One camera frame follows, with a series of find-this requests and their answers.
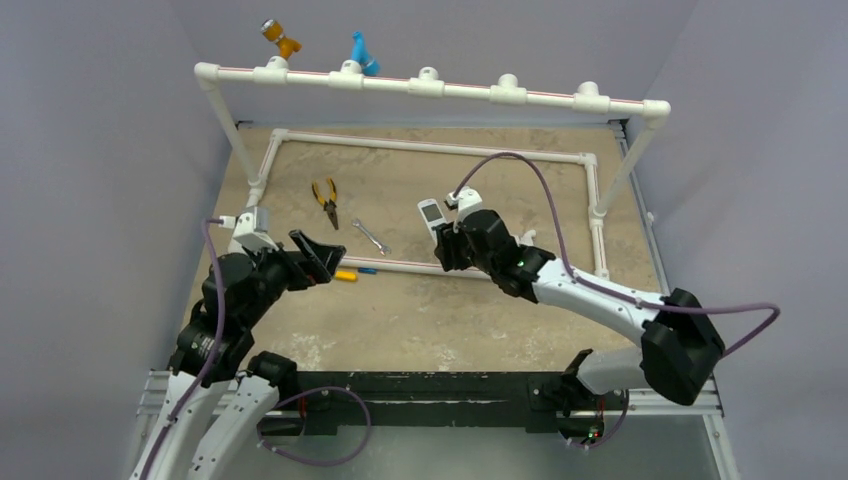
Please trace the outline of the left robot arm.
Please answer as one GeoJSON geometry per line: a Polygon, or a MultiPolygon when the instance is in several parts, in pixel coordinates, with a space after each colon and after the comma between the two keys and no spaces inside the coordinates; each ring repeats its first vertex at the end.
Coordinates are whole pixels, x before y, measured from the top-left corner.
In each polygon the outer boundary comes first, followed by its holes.
{"type": "Polygon", "coordinates": [[[261,416],[297,399],[296,363],[265,352],[251,360],[230,404],[218,407],[270,307],[286,291],[329,283],[346,254],[300,230],[289,237],[294,250],[251,233],[239,251],[210,255],[203,297],[177,337],[165,400],[131,478],[219,479],[261,416]]]}

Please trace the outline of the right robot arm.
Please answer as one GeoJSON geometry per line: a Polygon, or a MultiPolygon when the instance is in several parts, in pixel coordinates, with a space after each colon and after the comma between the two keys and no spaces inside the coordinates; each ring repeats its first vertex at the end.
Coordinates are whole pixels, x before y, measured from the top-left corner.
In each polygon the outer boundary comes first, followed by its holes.
{"type": "Polygon", "coordinates": [[[632,342],[586,354],[561,381],[564,399],[584,407],[616,389],[650,388],[678,405],[695,402],[725,344],[690,292],[629,289],[577,269],[536,246],[522,245],[493,210],[433,227],[434,254],[446,271],[474,267],[505,294],[576,313],[632,342]]]}

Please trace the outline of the yellow blue screwdriver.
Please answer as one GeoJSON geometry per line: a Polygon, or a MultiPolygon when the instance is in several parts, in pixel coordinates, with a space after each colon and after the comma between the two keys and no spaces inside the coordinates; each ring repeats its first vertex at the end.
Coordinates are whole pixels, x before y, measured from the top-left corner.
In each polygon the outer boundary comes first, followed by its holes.
{"type": "Polygon", "coordinates": [[[355,283],[362,275],[376,275],[378,271],[373,268],[356,268],[355,270],[337,270],[334,279],[343,282],[355,283]]]}

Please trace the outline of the silver wrench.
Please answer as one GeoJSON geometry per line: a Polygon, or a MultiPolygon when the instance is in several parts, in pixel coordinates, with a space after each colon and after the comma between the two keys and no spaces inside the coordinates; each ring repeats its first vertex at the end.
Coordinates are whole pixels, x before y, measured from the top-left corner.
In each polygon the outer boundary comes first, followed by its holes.
{"type": "Polygon", "coordinates": [[[370,230],[368,230],[359,218],[354,218],[351,221],[351,225],[359,230],[372,244],[374,244],[381,255],[387,256],[391,253],[391,248],[380,241],[370,230]]]}

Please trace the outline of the white plastic faucet tap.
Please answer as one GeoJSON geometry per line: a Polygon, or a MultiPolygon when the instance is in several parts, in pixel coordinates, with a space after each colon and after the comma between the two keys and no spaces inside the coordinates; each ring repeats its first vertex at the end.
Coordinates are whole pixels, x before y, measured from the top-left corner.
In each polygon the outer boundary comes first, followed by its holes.
{"type": "Polygon", "coordinates": [[[522,245],[534,246],[536,234],[535,230],[528,230],[518,238],[518,241],[522,245]]]}

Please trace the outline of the blue faucet nozzle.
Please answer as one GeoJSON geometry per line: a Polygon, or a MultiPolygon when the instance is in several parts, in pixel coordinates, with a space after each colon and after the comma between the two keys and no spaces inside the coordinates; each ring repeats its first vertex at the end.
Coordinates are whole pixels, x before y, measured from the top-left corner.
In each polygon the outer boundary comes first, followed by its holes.
{"type": "Polygon", "coordinates": [[[369,52],[364,34],[361,31],[355,31],[352,34],[353,46],[350,59],[359,64],[363,75],[368,77],[377,77],[380,73],[381,66],[376,58],[369,52]]]}

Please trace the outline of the orange faucet nozzle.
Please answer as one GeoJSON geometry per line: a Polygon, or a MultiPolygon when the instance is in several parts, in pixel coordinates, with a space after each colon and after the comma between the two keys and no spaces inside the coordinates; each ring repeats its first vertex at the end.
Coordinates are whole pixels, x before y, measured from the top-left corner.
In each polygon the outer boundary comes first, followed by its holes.
{"type": "Polygon", "coordinates": [[[269,43],[277,47],[279,56],[284,60],[288,60],[302,49],[302,44],[288,37],[283,26],[276,19],[265,20],[260,32],[269,43]]]}

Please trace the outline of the yellow handled pliers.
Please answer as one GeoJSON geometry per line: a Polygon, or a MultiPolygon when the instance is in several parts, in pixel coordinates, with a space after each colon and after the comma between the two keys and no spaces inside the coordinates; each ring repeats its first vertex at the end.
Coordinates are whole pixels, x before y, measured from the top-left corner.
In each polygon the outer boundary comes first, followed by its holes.
{"type": "Polygon", "coordinates": [[[311,185],[312,193],[315,200],[321,205],[323,211],[327,215],[332,227],[335,230],[339,229],[339,219],[337,212],[337,188],[334,180],[331,177],[326,178],[326,183],[330,188],[330,193],[324,196],[321,193],[321,187],[318,181],[313,181],[311,185]]]}

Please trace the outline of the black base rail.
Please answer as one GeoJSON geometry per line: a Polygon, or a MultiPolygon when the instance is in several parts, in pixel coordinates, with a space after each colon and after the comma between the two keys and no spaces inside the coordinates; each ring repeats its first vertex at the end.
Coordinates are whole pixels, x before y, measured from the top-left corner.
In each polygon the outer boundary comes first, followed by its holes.
{"type": "Polygon", "coordinates": [[[259,423],[268,437],[335,435],[342,427],[518,428],[598,438],[626,404],[622,392],[584,393],[557,371],[306,371],[303,400],[259,423]]]}

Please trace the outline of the white PVC pipe frame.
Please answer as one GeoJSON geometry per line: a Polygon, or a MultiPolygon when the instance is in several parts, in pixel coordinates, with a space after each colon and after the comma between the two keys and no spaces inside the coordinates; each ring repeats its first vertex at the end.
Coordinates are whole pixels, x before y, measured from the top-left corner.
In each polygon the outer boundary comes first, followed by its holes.
{"type": "Polygon", "coordinates": [[[223,67],[199,62],[194,67],[194,74],[223,127],[233,154],[246,175],[249,185],[247,207],[257,206],[262,200],[279,147],[286,141],[449,155],[487,156],[494,151],[491,148],[470,145],[317,134],[276,128],[271,133],[261,164],[255,165],[221,94],[220,85],[223,82],[270,86],[322,86],[354,92],[403,93],[421,98],[481,100],[496,105],[547,106],[585,114],[624,114],[641,117],[646,129],[637,136],[625,154],[622,165],[606,190],[600,187],[597,161],[588,153],[565,154],[529,150],[524,154],[526,158],[534,161],[570,163],[583,167],[587,182],[588,227],[591,235],[594,273],[601,278],[609,276],[604,243],[607,212],[623,189],[625,182],[629,180],[654,135],[664,126],[671,113],[671,105],[667,101],[611,98],[601,94],[598,85],[592,81],[581,83],[572,94],[562,94],[523,88],[519,86],[517,77],[510,73],[502,75],[491,86],[446,83],[440,80],[437,70],[429,66],[422,68],[417,76],[408,79],[368,77],[362,74],[359,64],[353,60],[345,61],[337,71],[321,73],[292,70],[286,60],[274,56],[266,65],[255,68],[223,67]]]}

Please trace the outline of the aluminium table frame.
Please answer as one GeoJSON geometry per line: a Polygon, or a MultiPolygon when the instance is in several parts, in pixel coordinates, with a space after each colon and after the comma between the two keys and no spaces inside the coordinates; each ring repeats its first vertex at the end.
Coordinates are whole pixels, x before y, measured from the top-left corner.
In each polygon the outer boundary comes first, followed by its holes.
{"type": "Polygon", "coordinates": [[[538,434],[597,458],[642,419],[710,443],[721,340],[668,306],[619,130],[276,128],[237,133],[268,176],[239,194],[152,373],[134,479],[245,479],[264,459],[358,473],[393,428],[538,434]]]}

